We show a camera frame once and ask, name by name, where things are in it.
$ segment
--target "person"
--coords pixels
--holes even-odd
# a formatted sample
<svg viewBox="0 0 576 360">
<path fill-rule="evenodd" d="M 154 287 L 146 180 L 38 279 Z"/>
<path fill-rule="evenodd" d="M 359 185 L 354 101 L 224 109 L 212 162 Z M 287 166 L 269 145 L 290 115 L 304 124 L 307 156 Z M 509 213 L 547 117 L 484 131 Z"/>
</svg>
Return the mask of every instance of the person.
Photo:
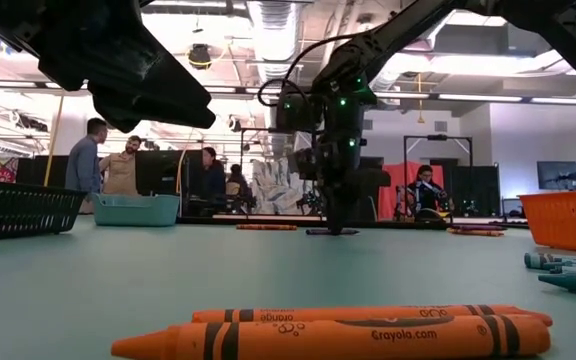
<svg viewBox="0 0 576 360">
<path fill-rule="evenodd" d="M 238 196 L 247 196 L 249 193 L 248 190 L 248 183 L 246 182 L 246 177 L 244 174 L 241 173 L 241 165 L 234 164 L 230 167 L 230 177 L 228 181 L 226 181 L 226 188 L 228 188 L 228 184 L 237 184 L 238 185 L 238 192 L 237 194 L 228 194 L 228 195 L 238 195 Z"/>
<path fill-rule="evenodd" d="M 141 138 L 133 135 L 128 138 L 122 153 L 108 155 L 99 162 L 99 169 L 102 173 L 108 170 L 108 178 L 102 190 L 104 194 L 139 195 L 135 175 L 135 155 L 140 146 Z"/>
<path fill-rule="evenodd" d="M 98 194 L 101 190 L 97 145 L 106 142 L 108 125 L 99 118 L 92 118 L 86 125 L 86 134 L 86 137 L 70 150 L 66 167 L 66 189 L 87 193 L 79 213 L 92 214 L 92 194 Z"/>
<path fill-rule="evenodd" d="M 202 198 L 214 199 L 226 195 L 226 172 L 224 165 L 217 160 L 215 149 L 203 148 L 201 161 L 204 167 Z"/>
<path fill-rule="evenodd" d="M 411 206 L 413 214 L 419 213 L 422 209 L 437 211 L 437 201 L 448 199 L 448 194 L 437 183 L 432 180 L 432 167 L 422 165 L 417 170 L 417 179 L 408 184 L 408 205 Z"/>
</svg>

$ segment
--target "orange plastic basket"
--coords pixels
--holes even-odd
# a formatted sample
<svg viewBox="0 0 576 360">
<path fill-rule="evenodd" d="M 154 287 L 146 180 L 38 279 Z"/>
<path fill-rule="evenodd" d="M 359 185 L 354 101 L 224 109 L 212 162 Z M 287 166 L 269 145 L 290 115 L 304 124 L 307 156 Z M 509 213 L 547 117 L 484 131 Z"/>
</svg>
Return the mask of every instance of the orange plastic basket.
<svg viewBox="0 0 576 360">
<path fill-rule="evenodd" d="M 576 191 L 519 198 L 535 243 L 576 250 Z"/>
</svg>

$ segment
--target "teal plastic container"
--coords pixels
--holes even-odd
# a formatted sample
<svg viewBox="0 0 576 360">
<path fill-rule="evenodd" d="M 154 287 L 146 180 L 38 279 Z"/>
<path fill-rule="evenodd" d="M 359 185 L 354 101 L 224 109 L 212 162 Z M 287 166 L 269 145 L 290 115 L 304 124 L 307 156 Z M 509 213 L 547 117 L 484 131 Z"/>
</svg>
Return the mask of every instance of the teal plastic container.
<svg viewBox="0 0 576 360">
<path fill-rule="evenodd" d="M 173 226 L 179 198 L 172 195 L 95 195 L 95 223 L 99 226 Z"/>
</svg>

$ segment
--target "teal table surface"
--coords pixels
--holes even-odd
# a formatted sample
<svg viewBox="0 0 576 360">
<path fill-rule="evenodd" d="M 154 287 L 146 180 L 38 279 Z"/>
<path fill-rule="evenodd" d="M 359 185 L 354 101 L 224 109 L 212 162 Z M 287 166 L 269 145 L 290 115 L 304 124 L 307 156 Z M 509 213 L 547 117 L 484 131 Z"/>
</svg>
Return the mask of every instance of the teal table surface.
<svg viewBox="0 0 576 360">
<path fill-rule="evenodd" d="M 576 360 L 576 295 L 524 267 L 535 249 L 524 230 L 332 238 L 80 218 L 67 234 L 0 241 L 0 360 L 111 359 L 113 340 L 205 308 L 484 303 L 550 314 L 542 358 Z"/>
</svg>

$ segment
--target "black basket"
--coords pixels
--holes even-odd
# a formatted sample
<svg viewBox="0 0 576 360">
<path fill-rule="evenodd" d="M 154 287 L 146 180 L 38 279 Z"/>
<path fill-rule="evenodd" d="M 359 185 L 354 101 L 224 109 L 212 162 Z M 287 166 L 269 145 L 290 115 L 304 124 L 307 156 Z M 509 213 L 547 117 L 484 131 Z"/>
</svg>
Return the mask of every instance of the black basket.
<svg viewBox="0 0 576 360">
<path fill-rule="evenodd" d="M 72 229 L 86 194 L 0 182 L 0 239 Z"/>
</svg>

